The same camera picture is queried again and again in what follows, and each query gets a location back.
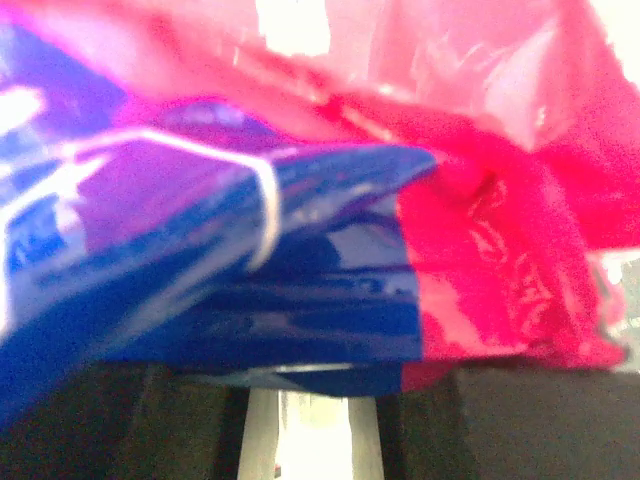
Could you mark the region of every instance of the plastic packaging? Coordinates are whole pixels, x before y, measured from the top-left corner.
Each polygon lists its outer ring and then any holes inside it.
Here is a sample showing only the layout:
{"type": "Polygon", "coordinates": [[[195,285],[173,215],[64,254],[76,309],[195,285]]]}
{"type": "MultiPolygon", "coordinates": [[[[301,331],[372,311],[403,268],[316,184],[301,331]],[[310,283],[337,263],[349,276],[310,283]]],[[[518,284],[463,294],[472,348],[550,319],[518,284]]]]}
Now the plastic packaging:
{"type": "Polygon", "coordinates": [[[96,359],[335,395],[624,361],[640,102],[590,5],[295,3],[7,3],[44,43],[0,37],[2,418],[96,359]]]}

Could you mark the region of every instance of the red crumpled plastic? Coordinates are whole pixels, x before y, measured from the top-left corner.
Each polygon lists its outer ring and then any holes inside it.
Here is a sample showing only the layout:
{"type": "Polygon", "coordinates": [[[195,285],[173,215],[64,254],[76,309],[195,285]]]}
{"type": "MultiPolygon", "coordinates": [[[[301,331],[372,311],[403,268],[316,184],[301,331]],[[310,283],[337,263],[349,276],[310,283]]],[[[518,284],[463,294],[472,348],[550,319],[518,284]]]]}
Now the red crumpled plastic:
{"type": "Polygon", "coordinates": [[[273,18],[301,44],[292,24],[310,20],[274,0],[265,26],[256,3],[9,2],[140,96],[217,95],[310,142],[443,152],[398,201],[425,339],[405,386],[467,359],[623,360],[599,331],[621,300],[587,254],[640,245],[640,102],[588,2],[326,0],[328,53],[289,57],[267,49],[273,18]]]}

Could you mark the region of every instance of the crinkled plastic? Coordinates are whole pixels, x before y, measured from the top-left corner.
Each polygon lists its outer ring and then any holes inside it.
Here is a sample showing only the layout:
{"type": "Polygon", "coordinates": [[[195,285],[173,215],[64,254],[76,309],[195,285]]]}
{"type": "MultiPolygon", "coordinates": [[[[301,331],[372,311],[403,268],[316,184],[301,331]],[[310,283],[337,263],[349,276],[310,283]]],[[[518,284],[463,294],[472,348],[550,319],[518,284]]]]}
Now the crinkled plastic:
{"type": "Polygon", "coordinates": [[[625,359],[600,252],[640,244],[640,102],[586,1],[5,8],[68,56],[4,30],[3,92],[50,108],[2,143],[2,418],[96,359],[335,395],[625,359]]]}

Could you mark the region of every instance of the pink translucent plastic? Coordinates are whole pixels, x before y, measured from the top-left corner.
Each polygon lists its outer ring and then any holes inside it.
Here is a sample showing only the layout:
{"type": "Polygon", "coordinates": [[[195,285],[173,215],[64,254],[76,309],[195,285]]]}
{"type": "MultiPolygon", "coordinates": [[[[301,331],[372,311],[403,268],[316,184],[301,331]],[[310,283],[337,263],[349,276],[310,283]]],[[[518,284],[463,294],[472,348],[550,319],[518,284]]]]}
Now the pink translucent plastic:
{"type": "Polygon", "coordinates": [[[267,50],[255,0],[9,4],[137,96],[217,95],[303,141],[441,152],[398,204],[433,362],[407,386],[467,359],[622,361],[599,331],[620,299],[587,253],[640,245],[640,101],[588,2],[326,0],[313,57],[267,50]]]}

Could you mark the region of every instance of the red plastic bag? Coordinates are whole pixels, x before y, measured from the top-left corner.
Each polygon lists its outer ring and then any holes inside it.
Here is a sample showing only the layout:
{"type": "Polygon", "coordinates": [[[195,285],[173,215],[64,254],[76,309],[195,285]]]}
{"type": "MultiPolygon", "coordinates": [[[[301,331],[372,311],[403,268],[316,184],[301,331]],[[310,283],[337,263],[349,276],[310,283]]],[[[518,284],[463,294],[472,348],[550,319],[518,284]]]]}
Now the red plastic bag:
{"type": "Polygon", "coordinates": [[[302,140],[445,152],[398,203],[429,369],[622,361],[599,331],[620,302],[587,253],[640,245],[640,102],[586,1],[10,3],[141,97],[218,95],[302,140]]]}

